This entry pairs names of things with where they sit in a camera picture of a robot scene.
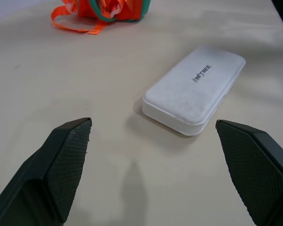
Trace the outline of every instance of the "white table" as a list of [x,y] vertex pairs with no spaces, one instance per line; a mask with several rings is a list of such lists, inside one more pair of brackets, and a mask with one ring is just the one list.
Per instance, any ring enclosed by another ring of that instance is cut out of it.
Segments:
[[[0,193],[52,129],[93,127],[66,226],[253,226],[215,130],[227,119],[283,147],[283,24],[270,0],[153,0],[98,36],[50,25],[56,3],[0,21]],[[140,113],[143,92],[200,44],[247,65],[213,120],[184,138]]]

